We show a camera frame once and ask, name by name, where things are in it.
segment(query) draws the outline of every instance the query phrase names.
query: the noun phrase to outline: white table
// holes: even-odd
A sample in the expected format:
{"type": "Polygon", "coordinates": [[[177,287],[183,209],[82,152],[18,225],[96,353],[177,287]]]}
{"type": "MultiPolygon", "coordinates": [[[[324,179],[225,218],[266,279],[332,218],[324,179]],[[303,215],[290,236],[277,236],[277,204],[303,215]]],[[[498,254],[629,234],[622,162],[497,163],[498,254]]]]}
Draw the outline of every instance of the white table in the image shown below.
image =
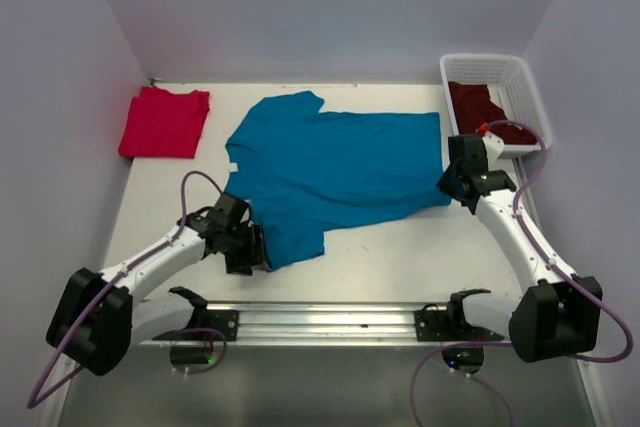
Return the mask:
{"type": "MultiPolygon", "coordinates": [[[[107,253],[106,266],[128,258],[163,236],[180,216],[179,185],[185,172],[203,170],[224,187],[229,177],[225,142],[248,110],[266,96],[310,89],[325,99],[323,111],[439,112],[443,162],[451,134],[441,85],[159,84],[176,93],[211,92],[211,112],[194,160],[136,159],[107,253]]],[[[511,161],[496,168],[515,181],[511,161]]],[[[216,191],[192,178],[188,207],[212,205],[216,191]]],[[[487,288],[521,295],[515,274],[491,234],[457,204],[417,212],[395,222],[325,235],[325,255],[252,277],[227,275],[222,256],[210,256],[171,278],[151,296],[182,285],[210,301],[427,302],[452,292],[487,288]]]]}

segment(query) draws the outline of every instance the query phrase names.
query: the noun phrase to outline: gray floor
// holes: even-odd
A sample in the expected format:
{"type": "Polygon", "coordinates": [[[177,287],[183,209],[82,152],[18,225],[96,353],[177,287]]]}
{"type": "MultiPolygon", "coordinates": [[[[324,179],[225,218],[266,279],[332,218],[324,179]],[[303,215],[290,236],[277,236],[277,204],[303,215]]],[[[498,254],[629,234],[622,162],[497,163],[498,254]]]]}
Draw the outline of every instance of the gray floor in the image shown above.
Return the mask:
{"type": "MultiPolygon", "coordinates": [[[[105,377],[72,384],[61,427],[411,426],[408,385],[425,347],[232,347],[212,372],[171,377],[168,349],[138,347],[105,377]]],[[[512,402],[519,427],[592,426],[575,362],[524,364],[485,352],[477,375],[512,402]]],[[[496,396],[430,362],[418,379],[425,425],[507,426],[496,396]]]]}

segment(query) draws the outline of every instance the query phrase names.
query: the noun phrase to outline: blue cloth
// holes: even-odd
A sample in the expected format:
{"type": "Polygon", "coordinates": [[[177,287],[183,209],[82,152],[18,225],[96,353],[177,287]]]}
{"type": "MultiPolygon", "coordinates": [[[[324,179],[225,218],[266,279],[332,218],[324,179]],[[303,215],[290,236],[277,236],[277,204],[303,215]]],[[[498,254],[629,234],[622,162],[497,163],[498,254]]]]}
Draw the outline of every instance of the blue cloth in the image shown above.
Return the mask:
{"type": "Polygon", "coordinates": [[[262,99],[227,141],[226,190],[250,199],[273,269],[324,253],[324,232],[448,205],[440,120],[428,114],[319,113],[312,92],[262,99]]]}

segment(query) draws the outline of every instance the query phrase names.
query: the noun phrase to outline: blue shirt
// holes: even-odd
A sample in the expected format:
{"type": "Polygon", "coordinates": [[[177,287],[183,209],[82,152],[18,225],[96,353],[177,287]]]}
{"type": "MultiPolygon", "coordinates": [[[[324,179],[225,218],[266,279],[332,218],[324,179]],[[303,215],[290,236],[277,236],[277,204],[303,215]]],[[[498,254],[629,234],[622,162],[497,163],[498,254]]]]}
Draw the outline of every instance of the blue shirt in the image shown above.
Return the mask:
{"type": "Polygon", "coordinates": [[[318,111],[312,92],[268,97],[227,141],[226,191],[249,199],[272,268],[324,253],[324,232],[448,205],[440,119],[427,114],[318,111]]]}

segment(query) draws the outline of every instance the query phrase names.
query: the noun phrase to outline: red cloth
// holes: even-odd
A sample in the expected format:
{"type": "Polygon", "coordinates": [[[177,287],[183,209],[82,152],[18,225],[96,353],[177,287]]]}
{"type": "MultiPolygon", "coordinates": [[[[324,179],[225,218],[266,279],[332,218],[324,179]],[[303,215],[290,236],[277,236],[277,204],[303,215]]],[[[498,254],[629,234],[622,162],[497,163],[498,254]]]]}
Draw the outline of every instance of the red cloth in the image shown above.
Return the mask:
{"type": "Polygon", "coordinates": [[[193,159],[209,112],[209,92],[143,87],[131,100],[118,152],[125,157],[193,159]]]}
{"type": "MultiPolygon", "coordinates": [[[[486,85],[462,85],[449,82],[449,91],[458,131],[461,134],[473,134],[485,122],[507,120],[504,110],[491,102],[489,88],[486,85]]],[[[536,138],[533,135],[515,125],[492,127],[491,132],[502,137],[505,144],[536,144],[536,138]]]]}

